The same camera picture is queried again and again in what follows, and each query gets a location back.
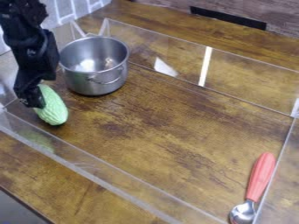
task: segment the pot rim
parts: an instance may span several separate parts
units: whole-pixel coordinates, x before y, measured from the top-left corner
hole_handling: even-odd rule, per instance
[[[122,40],[117,39],[117,38],[111,38],[111,37],[102,37],[102,36],[98,36],[98,37],[86,37],[86,38],[81,38],[81,39],[77,39],[74,41],[71,41],[61,50],[61,54],[62,52],[67,49],[69,46],[71,46],[73,44],[81,42],[81,41],[85,41],[87,39],[113,39],[115,40],[118,43],[121,43],[125,47],[126,47],[126,58],[123,59],[123,61],[114,67],[111,67],[110,69],[106,69],[106,70],[102,70],[102,71],[94,71],[94,72],[83,72],[83,71],[78,71],[75,69],[70,69],[69,67],[66,67],[63,64],[62,64],[62,61],[61,61],[61,66],[69,70],[70,72],[74,72],[74,73],[81,73],[81,74],[103,74],[109,71],[113,71],[114,69],[117,69],[118,67],[121,67],[126,62],[127,62],[127,59],[129,59],[129,56],[130,56],[130,49],[129,49],[129,46],[127,46],[127,43],[125,43]]]

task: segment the stainless steel pot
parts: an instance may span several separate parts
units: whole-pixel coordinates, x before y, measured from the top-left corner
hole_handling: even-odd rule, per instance
[[[83,95],[117,91],[127,80],[127,45],[106,37],[82,38],[61,51],[69,88]]]

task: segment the pot handle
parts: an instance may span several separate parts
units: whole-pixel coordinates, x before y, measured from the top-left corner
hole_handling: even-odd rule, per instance
[[[101,85],[109,85],[109,84],[117,82],[117,81],[122,78],[122,72],[123,72],[123,70],[125,70],[125,67],[122,66],[122,67],[118,69],[118,71],[119,71],[119,76],[118,76],[113,81],[110,81],[110,82],[102,82],[102,81],[95,80],[95,76],[94,76],[93,78],[87,78],[87,81],[93,81],[93,82],[95,82],[95,83],[98,83],[98,84],[101,84]]]

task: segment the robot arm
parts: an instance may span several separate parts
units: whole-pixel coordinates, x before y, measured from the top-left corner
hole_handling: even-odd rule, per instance
[[[49,17],[39,0],[0,0],[0,25],[4,42],[11,46],[19,64],[14,91],[29,108],[46,106],[38,85],[57,79],[61,55],[54,34],[42,28]]]

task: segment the red spoon handle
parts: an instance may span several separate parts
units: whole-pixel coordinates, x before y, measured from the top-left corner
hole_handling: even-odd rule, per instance
[[[263,191],[267,188],[267,183],[271,179],[277,167],[277,159],[273,153],[266,152],[261,155],[250,176],[247,186],[247,200],[258,202]]]

